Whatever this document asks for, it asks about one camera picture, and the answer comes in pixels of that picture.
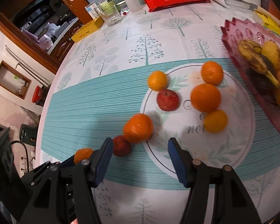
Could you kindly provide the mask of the mandarin orange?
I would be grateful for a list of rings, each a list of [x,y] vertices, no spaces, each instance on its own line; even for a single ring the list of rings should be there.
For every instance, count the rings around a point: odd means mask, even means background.
[[[93,152],[94,150],[90,148],[79,149],[74,155],[74,164],[77,165],[82,160],[89,159]]]

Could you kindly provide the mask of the small red fruit front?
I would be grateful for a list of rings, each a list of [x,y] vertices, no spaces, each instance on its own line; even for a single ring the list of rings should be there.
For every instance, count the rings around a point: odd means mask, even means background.
[[[124,157],[131,152],[131,144],[124,135],[119,135],[113,138],[113,154],[117,157]]]

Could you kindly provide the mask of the small red fruit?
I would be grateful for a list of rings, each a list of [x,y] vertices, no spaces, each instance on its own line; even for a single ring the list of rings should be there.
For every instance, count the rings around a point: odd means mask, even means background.
[[[157,95],[157,104],[163,111],[169,112],[176,110],[180,105],[180,99],[176,92],[163,89]]]
[[[131,152],[131,144],[124,135],[119,135],[113,138],[113,154],[117,157],[124,157]]]

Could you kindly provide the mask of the small yellow-orange mandarin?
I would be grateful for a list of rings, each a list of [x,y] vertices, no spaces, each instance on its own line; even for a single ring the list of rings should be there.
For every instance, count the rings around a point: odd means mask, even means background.
[[[228,124],[228,116],[223,110],[215,110],[208,113],[203,120],[204,130],[209,133],[219,133]]]

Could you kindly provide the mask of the large orange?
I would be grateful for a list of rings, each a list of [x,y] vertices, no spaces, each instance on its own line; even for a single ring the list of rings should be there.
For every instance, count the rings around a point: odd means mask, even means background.
[[[195,86],[190,93],[190,100],[194,109],[210,113],[221,104],[221,93],[216,86],[203,83]]]

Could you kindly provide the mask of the dark green avocado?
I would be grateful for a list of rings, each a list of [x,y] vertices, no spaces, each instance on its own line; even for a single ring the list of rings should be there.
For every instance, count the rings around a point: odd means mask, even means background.
[[[260,55],[260,56],[264,60],[264,63],[267,65],[268,70],[273,74],[273,76],[276,76],[276,71],[274,69],[272,62],[266,56],[264,55]],[[255,70],[253,70],[252,68],[250,68],[249,77],[253,86],[255,87],[255,89],[260,95],[263,96],[273,95],[275,87],[265,75],[260,74]]]

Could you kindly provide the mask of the spotted ripe banana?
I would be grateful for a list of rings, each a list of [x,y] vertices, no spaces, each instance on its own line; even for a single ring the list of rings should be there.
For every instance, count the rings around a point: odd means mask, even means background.
[[[269,71],[265,61],[260,56],[259,52],[261,49],[259,44],[248,39],[242,39],[238,43],[238,51],[248,61],[250,67],[259,74],[266,76],[272,84],[278,88],[278,80],[273,76],[272,72]]]

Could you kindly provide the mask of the yellow speckled pear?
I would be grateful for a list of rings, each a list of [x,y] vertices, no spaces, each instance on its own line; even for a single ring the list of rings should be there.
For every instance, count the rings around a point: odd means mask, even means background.
[[[272,62],[276,71],[280,70],[280,48],[273,41],[264,43],[261,54]]]

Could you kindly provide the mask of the pink glass fruit bowl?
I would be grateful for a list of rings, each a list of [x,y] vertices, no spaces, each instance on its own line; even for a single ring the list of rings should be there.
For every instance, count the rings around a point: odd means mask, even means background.
[[[280,133],[280,38],[250,20],[226,20],[222,42],[241,77]]]

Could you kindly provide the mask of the round printed white placemat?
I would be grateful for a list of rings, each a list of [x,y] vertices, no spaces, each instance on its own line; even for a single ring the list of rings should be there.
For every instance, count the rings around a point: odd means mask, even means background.
[[[192,89],[203,83],[202,64],[185,64],[166,72],[168,88],[180,99],[179,107],[170,112],[157,104],[156,91],[149,89],[142,101],[140,112],[153,121],[152,137],[144,142],[144,148],[152,161],[167,175],[176,178],[176,172],[168,154],[168,140],[176,138],[180,147],[211,167],[226,164],[236,168],[247,155],[254,138],[255,116],[250,97],[232,74],[224,71],[218,89],[222,100],[218,107],[228,117],[227,127],[220,133],[204,130],[205,114],[193,108],[190,100]]]

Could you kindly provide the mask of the tree pattern tablecloth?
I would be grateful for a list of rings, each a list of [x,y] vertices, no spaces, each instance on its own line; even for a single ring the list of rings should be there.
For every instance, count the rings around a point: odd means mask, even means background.
[[[73,72],[74,83],[80,83],[152,64],[230,59],[222,42],[221,27],[232,18],[244,20],[250,19],[250,15],[213,2],[157,12],[143,8],[128,14],[119,24],[103,26],[74,44],[52,82],[42,110],[37,163],[58,160],[42,150],[41,142],[50,100],[65,71]],[[274,178],[263,174],[242,181],[262,222],[280,211],[280,169],[275,170]],[[181,190],[150,189],[109,181],[106,176],[92,192],[103,223],[179,223],[189,195],[184,187]]]

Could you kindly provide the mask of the yellow flat box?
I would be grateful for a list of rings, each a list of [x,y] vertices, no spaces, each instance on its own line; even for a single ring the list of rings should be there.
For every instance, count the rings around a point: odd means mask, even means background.
[[[98,31],[103,23],[104,21],[101,17],[97,17],[96,19],[88,22],[74,33],[74,35],[71,37],[72,41],[75,43],[81,41],[92,33]]]

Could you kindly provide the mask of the yellow tissue pack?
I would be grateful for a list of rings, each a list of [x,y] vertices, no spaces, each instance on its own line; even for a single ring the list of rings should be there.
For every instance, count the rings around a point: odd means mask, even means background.
[[[267,10],[257,7],[253,11],[253,19],[256,23],[280,36],[280,20]]]

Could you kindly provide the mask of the clear glass tumbler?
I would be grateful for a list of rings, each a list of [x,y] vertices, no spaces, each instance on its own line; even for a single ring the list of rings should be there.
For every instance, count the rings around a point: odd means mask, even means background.
[[[122,16],[115,5],[104,11],[101,6],[94,9],[99,17],[107,24],[107,26],[114,26],[122,21]]]

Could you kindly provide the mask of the small glass jar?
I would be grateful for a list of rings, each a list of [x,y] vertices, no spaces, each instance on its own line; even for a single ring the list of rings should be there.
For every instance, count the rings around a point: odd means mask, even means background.
[[[125,1],[117,3],[116,8],[122,16],[126,16],[129,13],[129,8]]]

